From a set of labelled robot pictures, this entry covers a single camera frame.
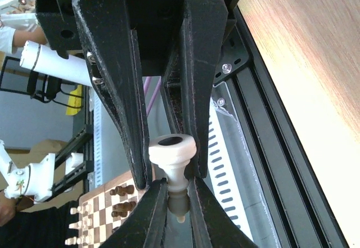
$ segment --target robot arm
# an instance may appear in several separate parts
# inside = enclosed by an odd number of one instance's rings
[[[34,202],[44,202],[52,196],[55,154],[48,154],[39,164],[17,168],[0,140],[0,172],[8,187],[4,194],[8,199],[34,196]]]
[[[0,2],[0,13],[4,14],[9,11],[14,10],[14,6],[17,4],[26,5],[29,1],[32,0],[5,0]]]

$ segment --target white shirt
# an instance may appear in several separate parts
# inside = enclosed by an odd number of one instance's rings
[[[14,14],[33,12],[35,9],[35,3],[30,3],[27,5],[19,5],[18,7],[14,7],[12,13],[0,15],[2,19],[9,16],[16,16]],[[3,25],[0,27],[0,51],[8,54],[14,54],[17,51],[16,47],[12,46],[15,30],[27,30],[34,31],[36,29],[36,24],[14,24],[14,25]]]

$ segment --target person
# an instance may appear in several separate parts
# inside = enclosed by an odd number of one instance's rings
[[[23,212],[34,204],[32,197],[7,199],[0,192],[0,247],[1,248],[63,248],[65,240],[78,235],[69,224],[79,220],[70,215],[70,208],[79,205],[70,201],[60,208],[49,208],[32,213]]]
[[[19,4],[7,14],[34,12],[35,2],[29,2],[26,5]],[[37,24],[14,24],[0,26],[0,51],[6,54],[16,53],[18,48],[24,47],[26,41],[33,41],[39,44],[47,44],[46,36],[40,26]]]

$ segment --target wooden table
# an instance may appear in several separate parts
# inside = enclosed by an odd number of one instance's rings
[[[345,238],[360,247],[360,0],[239,7]]]

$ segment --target hand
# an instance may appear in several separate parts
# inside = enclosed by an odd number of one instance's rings
[[[0,227],[7,224],[15,217],[16,209],[14,206],[0,205]]]

